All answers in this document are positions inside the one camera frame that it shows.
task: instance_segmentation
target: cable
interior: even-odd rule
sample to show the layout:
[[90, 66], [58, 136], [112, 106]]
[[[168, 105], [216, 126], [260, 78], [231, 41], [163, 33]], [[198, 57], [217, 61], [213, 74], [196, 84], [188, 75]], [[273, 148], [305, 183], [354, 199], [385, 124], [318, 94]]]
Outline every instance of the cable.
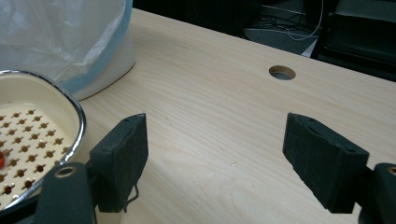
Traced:
[[[254, 21], [249, 27], [247, 27], [245, 30], [254, 30], [254, 29], [261, 29], [261, 30], [268, 30], [271, 32], [278, 32], [282, 34], [287, 34], [289, 37], [293, 40], [300, 41], [300, 40], [305, 40], [307, 38], [317, 38], [317, 35], [314, 35], [317, 30], [320, 27], [322, 17], [323, 17], [323, 10], [324, 10], [324, 1], [321, 0], [321, 10], [320, 10], [320, 17], [319, 17], [319, 22], [317, 26], [312, 26], [309, 24], [303, 24], [301, 23], [301, 17], [304, 15], [304, 7], [303, 7], [303, 12], [299, 13], [300, 19], [298, 22], [292, 21], [290, 18], [281, 18], [273, 15], [266, 15], [262, 13], [261, 17], [257, 20]], [[295, 32], [309, 32], [309, 34], [304, 35], [304, 34], [296, 34]]]
[[312, 34], [311, 34], [311, 35], [308, 35], [308, 36], [306, 36], [306, 37], [303, 37], [303, 38], [300, 38], [300, 39], [296, 39], [296, 38], [292, 37], [292, 36], [290, 35], [290, 33], [289, 33], [289, 36], [290, 36], [290, 38], [291, 38], [291, 39], [293, 39], [293, 40], [297, 40], [297, 41], [300, 41], [300, 40], [305, 40], [305, 39], [307, 39], [307, 38], [309, 38], [309, 37], [311, 37], [312, 35], [314, 35], [314, 34], [315, 34], [315, 32], [316, 32], [316, 31], [318, 30], [318, 28], [320, 27], [321, 20], [322, 20], [322, 17], [323, 17], [323, 5], [324, 5], [324, 1], [323, 1], [323, 0], [321, 0], [321, 10], [320, 10], [320, 17], [319, 17], [319, 22], [318, 22], [318, 26], [317, 26], [317, 28], [314, 30], [314, 32], [312, 32]]
[[[245, 29], [245, 30], [262, 30], [262, 29], [256, 29], [256, 28], [247, 28], [247, 29]], [[284, 32], [284, 31], [278, 31], [278, 30], [267, 30], [267, 29], [265, 29], [266, 31], [270, 31], [270, 32], [277, 32], [277, 33], [281, 33], [281, 34], [290, 34], [290, 32]], [[312, 38], [318, 38], [318, 36], [317, 35], [312, 35], [312, 36], [309, 36], [309, 37], [312, 37]]]
[[287, 10], [287, 9], [279, 8], [279, 7], [271, 7], [271, 6], [267, 6], [267, 5], [262, 5], [262, 7], [269, 7], [269, 8], [276, 9], [276, 10], [280, 10], [280, 11], [291, 12], [291, 13], [294, 13], [294, 14], [304, 14], [303, 12], [297, 12], [297, 11]]

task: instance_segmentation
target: red food piece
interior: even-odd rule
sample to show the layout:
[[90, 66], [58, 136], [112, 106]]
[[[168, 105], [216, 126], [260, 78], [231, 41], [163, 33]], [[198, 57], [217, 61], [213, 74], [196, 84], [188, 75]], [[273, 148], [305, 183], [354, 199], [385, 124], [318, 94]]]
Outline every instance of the red food piece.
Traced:
[[4, 158], [4, 154], [2, 151], [0, 151], [0, 169], [3, 168], [5, 163], [6, 163], [6, 159]]

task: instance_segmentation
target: bowl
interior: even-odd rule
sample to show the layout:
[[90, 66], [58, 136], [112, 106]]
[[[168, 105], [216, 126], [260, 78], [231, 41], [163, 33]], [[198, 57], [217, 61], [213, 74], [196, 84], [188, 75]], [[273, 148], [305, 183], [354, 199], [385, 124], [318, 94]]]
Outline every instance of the bowl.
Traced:
[[0, 210], [28, 198], [47, 171], [68, 162], [85, 130], [78, 101], [54, 81], [0, 71]]

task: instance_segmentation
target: wooden table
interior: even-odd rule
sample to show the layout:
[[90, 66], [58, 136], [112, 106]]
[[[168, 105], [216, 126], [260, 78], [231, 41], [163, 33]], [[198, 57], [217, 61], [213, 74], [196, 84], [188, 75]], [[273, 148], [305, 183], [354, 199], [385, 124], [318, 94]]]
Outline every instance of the wooden table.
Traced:
[[[357, 223], [358, 206], [330, 214], [293, 171], [286, 117], [321, 121], [368, 150], [371, 168], [396, 162], [395, 83], [137, 9], [131, 28], [133, 69], [80, 102], [89, 149], [147, 114], [140, 197], [121, 223]], [[296, 78], [270, 76], [274, 65]]]

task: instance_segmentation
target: perforated tray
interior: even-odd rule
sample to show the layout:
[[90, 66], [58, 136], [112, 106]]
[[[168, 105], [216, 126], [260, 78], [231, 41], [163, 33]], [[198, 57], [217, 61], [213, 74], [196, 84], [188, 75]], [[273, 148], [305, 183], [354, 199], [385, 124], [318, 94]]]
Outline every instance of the perforated tray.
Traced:
[[0, 210], [39, 188], [53, 166], [75, 153], [85, 131], [78, 103], [46, 78], [0, 72]]

